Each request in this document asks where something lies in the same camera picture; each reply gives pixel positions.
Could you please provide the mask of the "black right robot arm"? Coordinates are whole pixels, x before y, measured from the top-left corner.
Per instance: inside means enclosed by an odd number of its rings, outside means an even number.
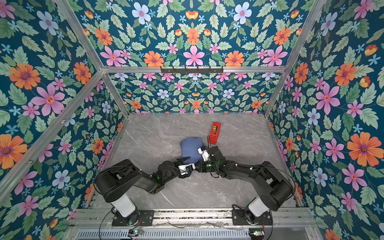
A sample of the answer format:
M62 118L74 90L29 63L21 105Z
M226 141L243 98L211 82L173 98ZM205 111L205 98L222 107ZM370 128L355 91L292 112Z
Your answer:
M277 211L293 195L295 186L270 162L258 165L244 165L227 160L217 146L198 149L201 160L196 170L200 173L215 173L215 177L228 180L242 180L251 183L257 197L246 207L246 212L260 217L268 211Z

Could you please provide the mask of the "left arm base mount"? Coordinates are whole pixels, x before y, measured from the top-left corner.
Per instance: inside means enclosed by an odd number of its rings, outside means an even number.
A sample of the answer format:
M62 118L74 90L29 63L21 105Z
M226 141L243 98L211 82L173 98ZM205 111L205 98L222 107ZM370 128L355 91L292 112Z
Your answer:
M116 208L112 209L112 213L114 214L113 227L149 227L152 226L155 215L154 210L138 209L135 209L133 213L127 217L123 217Z

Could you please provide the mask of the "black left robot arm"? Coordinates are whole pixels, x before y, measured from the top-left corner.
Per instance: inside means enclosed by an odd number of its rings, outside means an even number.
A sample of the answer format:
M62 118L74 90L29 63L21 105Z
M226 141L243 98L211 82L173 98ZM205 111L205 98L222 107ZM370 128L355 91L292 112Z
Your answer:
M195 164L165 161L149 175L126 159L101 171L95 177L94 186L105 202L113 206L115 216L127 219L138 211L128 195L130 188L137 187L154 195L171 180L188 178L195 169Z

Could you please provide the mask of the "red tape dispenser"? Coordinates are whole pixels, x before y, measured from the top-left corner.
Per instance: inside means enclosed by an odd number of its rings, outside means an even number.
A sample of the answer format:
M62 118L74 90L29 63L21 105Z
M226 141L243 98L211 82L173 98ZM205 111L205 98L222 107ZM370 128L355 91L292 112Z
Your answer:
M216 145L218 142L219 134L221 130L221 124L217 122L213 122L208 140L210 144Z

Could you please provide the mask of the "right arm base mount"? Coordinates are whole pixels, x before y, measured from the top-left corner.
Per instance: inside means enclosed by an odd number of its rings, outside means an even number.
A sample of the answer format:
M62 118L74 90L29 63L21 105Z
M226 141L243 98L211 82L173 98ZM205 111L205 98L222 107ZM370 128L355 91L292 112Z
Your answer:
M271 211L266 211L260 216L255 216L248 208L232 204L232 221L234 226L272 226Z

